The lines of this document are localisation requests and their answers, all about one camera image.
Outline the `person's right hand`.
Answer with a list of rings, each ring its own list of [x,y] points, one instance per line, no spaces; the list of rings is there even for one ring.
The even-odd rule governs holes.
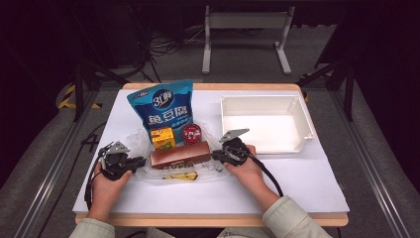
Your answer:
[[[253,196],[262,212],[266,212],[280,199],[280,196],[265,184],[262,169],[251,158],[246,159],[240,166],[235,167],[229,163],[225,163],[224,166]]]

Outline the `aluminium floor rail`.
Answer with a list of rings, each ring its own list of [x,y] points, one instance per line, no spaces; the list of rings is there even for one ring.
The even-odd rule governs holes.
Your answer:
[[[57,152],[50,169],[48,170],[44,180],[41,182],[37,194],[32,201],[30,208],[27,210],[19,228],[17,229],[13,238],[29,238],[35,224],[37,223],[41,212],[43,211],[50,195],[55,187],[55,184],[62,171],[64,163],[67,160],[69,150],[77,136],[80,127],[83,125],[87,112],[76,116],[76,121],[72,122],[68,132],[62,142],[59,151]]]
[[[395,238],[411,238],[393,200],[390,197],[387,187],[383,183],[376,167],[371,160],[368,149],[366,148],[361,135],[359,134],[354,123],[351,122],[347,117],[347,114],[344,110],[344,102],[341,99],[339,93],[331,92],[330,97],[335,107],[337,108],[342,121],[344,122],[351,140],[356,147],[360,164],[376,197],[376,200],[387,220],[387,223],[391,228],[393,236]]]

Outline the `white plastic bin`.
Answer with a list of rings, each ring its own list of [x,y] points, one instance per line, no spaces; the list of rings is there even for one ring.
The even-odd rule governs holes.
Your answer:
[[[248,129],[240,138],[259,154],[300,153],[315,138],[299,95],[231,95],[221,98],[222,130]]]

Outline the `white metal stand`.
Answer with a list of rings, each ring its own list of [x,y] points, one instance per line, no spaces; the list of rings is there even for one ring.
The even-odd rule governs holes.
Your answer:
[[[205,46],[202,73],[210,73],[211,30],[212,29],[279,29],[279,40],[273,43],[281,68],[285,75],[291,75],[291,67],[284,46],[291,27],[295,7],[280,12],[212,12],[205,9],[204,31]]]

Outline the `clear plastic smiley bag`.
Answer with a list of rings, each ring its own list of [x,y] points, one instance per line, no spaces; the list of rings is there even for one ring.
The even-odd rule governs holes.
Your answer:
[[[150,183],[161,183],[163,180],[172,180],[173,182],[182,181],[207,181],[212,179],[224,178],[228,172],[224,166],[210,159],[207,162],[198,163],[189,166],[176,166],[175,168],[168,167],[167,169],[153,169],[150,159],[150,153],[154,150],[151,144],[147,131],[145,129],[138,129],[137,131],[128,135],[123,142],[128,147],[130,152],[129,157],[142,156],[146,159],[146,163],[142,168],[136,170],[134,178]]]

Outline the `yellow carton box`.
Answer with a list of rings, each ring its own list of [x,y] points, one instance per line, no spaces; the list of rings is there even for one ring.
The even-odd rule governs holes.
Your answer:
[[[151,136],[156,151],[171,149],[176,146],[174,134],[170,127],[152,129]]]

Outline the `blue snack pouch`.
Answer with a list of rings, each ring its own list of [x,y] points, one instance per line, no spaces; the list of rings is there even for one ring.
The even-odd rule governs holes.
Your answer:
[[[127,99],[148,133],[169,127],[175,143],[179,144],[183,142],[182,128],[193,122],[192,93],[193,81],[185,79],[135,91]]]

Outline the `person's left hand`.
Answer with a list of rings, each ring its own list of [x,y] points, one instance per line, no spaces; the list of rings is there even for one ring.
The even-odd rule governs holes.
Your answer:
[[[87,218],[107,222],[113,205],[119,199],[125,184],[131,178],[132,172],[125,172],[117,180],[107,179],[100,171],[101,165],[97,164],[92,182],[92,204],[87,213]]]

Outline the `red round tin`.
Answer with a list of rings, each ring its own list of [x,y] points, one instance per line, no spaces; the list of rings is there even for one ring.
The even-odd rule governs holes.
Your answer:
[[[201,128],[194,123],[185,125],[181,130],[181,135],[185,144],[195,144],[201,140]]]

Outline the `yellow black hazard tape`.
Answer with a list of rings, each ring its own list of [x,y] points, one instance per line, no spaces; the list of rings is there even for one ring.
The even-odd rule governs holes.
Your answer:
[[[62,100],[60,101],[57,107],[59,109],[61,108],[75,109],[76,103],[70,101],[70,97],[72,96],[74,92],[75,92],[75,84],[71,83],[69,87],[65,90]]]

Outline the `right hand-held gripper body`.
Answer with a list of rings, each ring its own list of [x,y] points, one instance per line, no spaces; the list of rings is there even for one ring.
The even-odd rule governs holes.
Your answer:
[[[249,128],[245,129],[234,129],[227,131],[220,142],[222,143],[222,150],[227,154],[226,163],[233,166],[242,165],[247,158],[252,156],[252,153],[245,145],[245,143],[240,139],[240,136],[249,132]]]

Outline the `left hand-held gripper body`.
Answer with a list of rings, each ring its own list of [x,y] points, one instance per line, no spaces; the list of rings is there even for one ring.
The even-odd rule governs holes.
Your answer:
[[[126,171],[132,171],[133,160],[128,158],[129,149],[121,142],[110,143],[99,150],[101,173],[110,180],[119,179]]]

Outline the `white table mat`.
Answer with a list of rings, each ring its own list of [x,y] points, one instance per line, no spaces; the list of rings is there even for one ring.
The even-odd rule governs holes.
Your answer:
[[[222,137],[221,98],[231,95],[299,95],[296,90],[196,90],[192,95],[193,119],[214,139]],[[350,208],[315,138],[300,153],[258,154],[279,183],[310,214],[347,213]],[[228,174],[207,181],[150,183],[132,176],[119,202],[119,214],[258,214],[249,193]]]

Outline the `copper brown long box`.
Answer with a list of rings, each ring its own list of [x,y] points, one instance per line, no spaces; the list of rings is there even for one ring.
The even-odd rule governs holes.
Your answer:
[[[154,169],[175,169],[207,162],[211,159],[207,142],[184,145],[176,148],[151,152],[151,166]]]

